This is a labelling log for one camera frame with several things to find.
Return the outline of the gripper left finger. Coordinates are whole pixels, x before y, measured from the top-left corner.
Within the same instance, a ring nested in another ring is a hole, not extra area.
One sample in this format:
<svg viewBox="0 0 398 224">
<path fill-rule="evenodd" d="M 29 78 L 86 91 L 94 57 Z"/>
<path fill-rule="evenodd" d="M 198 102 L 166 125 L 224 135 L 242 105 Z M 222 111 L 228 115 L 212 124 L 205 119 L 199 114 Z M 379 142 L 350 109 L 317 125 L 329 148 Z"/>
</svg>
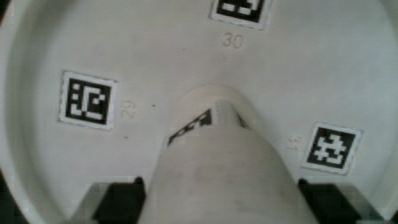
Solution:
<svg viewBox="0 0 398 224">
<path fill-rule="evenodd" d="M 94 183 L 84 195 L 70 224 L 137 224 L 146 201 L 144 178 Z"/>
</svg>

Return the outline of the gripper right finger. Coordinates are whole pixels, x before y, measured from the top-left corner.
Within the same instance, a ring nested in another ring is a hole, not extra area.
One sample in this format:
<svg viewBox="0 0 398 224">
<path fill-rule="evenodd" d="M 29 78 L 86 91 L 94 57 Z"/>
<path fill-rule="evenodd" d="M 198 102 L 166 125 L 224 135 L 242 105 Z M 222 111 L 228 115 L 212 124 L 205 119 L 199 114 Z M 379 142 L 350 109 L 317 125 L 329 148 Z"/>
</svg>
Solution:
<svg viewBox="0 0 398 224">
<path fill-rule="evenodd" d="M 311 183 L 301 179 L 297 187 L 320 224 L 359 224 L 384 220 L 352 185 Z"/>
</svg>

